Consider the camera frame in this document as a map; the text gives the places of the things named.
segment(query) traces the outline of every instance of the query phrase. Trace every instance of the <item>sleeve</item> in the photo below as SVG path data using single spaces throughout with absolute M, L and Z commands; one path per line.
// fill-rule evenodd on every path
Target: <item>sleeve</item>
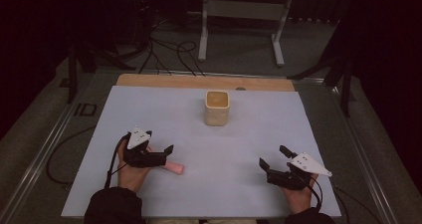
M 285 224 L 334 224 L 334 221 L 312 207 L 301 213 L 290 215 L 286 218 Z
M 85 224 L 142 224 L 142 199 L 129 189 L 112 187 L 96 192 L 85 213 Z

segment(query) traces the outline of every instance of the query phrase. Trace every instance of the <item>table leg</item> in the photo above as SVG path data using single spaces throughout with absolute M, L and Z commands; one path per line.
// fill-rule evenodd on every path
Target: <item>table leg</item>
M 283 58 L 282 54 L 282 47 L 280 46 L 280 37 L 282 36 L 283 28 L 285 27 L 286 20 L 288 19 L 289 15 L 289 9 L 290 5 L 292 3 L 292 0 L 286 0 L 284 6 L 285 8 L 282 11 L 282 15 L 280 17 L 280 25 L 279 29 L 277 30 L 276 34 L 271 35 L 271 41 L 273 43 L 273 49 L 274 49 L 274 55 L 276 56 L 276 64 L 279 67 L 282 67 L 285 65 L 285 60 Z
M 201 33 L 201 41 L 199 42 L 199 54 L 198 54 L 198 60 L 200 62 L 205 62 L 206 56 L 207 56 L 207 43 L 208 43 L 207 3 L 208 3 L 208 0 L 203 0 L 202 2 L 202 33 Z

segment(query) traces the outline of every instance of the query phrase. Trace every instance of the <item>pink object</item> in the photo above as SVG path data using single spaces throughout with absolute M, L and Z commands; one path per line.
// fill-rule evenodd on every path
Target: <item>pink object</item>
M 164 166 L 161 166 L 164 169 L 167 169 L 169 171 L 172 171 L 176 173 L 177 175 L 183 174 L 184 166 L 182 164 L 172 162 L 172 161 L 166 161 Z

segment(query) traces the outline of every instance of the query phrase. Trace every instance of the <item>dark background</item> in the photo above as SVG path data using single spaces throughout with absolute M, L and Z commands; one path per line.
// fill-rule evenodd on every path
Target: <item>dark background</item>
M 71 37 L 103 49 L 126 42 L 139 8 L 131 1 L 0 0 L 0 137 L 54 77 Z M 201 10 L 201 0 L 150 0 L 150 5 L 181 24 L 186 11 Z M 342 18 L 321 60 L 351 57 L 353 73 L 419 190 L 420 7 L 420 0 L 294 0 L 290 13 L 294 20 Z M 115 19 L 124 20 L 123 27 Z

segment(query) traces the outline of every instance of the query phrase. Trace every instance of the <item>hand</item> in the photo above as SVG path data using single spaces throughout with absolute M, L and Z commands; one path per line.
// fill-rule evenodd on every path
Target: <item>hand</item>
M 118 168 L 122 169 L 118 171 L 118 186 L 122 188 L 127 188 L 134 193 L 137 193 L 142 187 L 143 180 L 145 179 L 146 174 L 148 174 L 151 167 L 132 167 L 126 162 L 123 161 L 123 152 L 126 147 L 127 140 L 124 140 L 120 147 L 118 148 Z
M 311 177 L 310 187 L 313 187 L 315 180 L 317 180 L 317 174 L 312 174 Z M 298 191 L 282 187 L 282 191 L 286 196 L 292 214 L 298 214 L 311 208 L 311 198 L 313 194 L 309 188 L 305 187 Z

